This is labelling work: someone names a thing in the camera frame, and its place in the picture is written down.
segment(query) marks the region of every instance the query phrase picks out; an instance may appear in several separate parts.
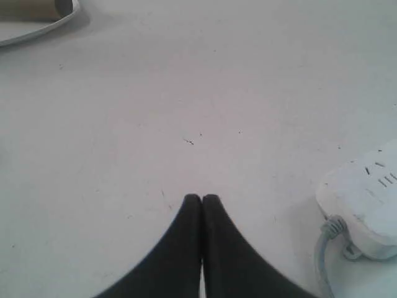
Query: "white object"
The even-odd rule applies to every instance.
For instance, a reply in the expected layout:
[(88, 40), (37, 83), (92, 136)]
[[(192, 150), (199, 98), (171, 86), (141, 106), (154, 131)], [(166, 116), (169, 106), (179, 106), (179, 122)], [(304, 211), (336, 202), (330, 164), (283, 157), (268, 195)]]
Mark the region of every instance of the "white object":
[(0, 28), (0, 47), (11, 45), (18, 42), (23, 42), (52, 31), (59, 26), (69, 22), (80, 11), (80, 3), (78, 0), (73, 0), (73, 11), (62, 19), (48, 23), (48, 22), (16, 22), (16, 21), (2, 21)]
[(397, 140), (327, 174), (316, 197), (327, 217), (346, 221), (348, 237), (365, 256), (397, 254)]

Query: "white floor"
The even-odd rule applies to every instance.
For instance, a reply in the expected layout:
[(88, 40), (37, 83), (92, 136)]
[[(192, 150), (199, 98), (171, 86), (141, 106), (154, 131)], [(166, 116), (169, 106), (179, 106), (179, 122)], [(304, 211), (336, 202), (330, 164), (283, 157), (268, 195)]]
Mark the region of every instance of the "white floor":
[[(83, 0), (0, 49), (0, 297), (92, 297), (219, 194), (253, 247), (318, 293), (314, 192), (396, 138), (397, 4)], [(350, 263), (336, 297), (395, 297), (397, 262)]]

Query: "white power strip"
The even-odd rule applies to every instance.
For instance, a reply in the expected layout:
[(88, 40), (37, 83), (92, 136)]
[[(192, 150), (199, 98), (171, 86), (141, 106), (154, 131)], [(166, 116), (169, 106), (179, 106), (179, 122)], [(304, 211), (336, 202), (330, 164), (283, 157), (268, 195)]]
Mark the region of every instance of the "white power strip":
[(347, 240), (348, 259), (397, 255), (397, 140), (328, 173), (317, 202), (326, 218), (315, 249), (316, 274), (325, 297), (334, 297), (325, 268), (328, 241)]

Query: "power cord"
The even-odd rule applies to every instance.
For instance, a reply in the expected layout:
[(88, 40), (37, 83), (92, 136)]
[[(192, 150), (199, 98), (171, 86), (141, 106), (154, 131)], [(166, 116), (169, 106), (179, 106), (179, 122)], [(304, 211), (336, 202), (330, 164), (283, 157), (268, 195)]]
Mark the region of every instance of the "power cord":
[(321, 235), (317, 240), (314, 250), (314, 268), (316, 270), (317, 282), (324, 298), (335, 298), (325, 268), (325, 251), (327, 244), (328, 241), (336, 238), (345, 231), (347, 231), (347, 225), (344, 219), (338, 215), (329, 217), (321, 227)]

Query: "power outlet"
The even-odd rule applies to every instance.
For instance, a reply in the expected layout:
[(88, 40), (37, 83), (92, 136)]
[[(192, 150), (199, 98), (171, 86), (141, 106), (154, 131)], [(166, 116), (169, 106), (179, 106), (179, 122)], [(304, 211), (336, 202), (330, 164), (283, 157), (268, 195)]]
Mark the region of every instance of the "power outlet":
[(316, 198), (325, 215), (343, 217), (347, 237), (364, 255), (396, 255), (397, 140), (328, 173)]

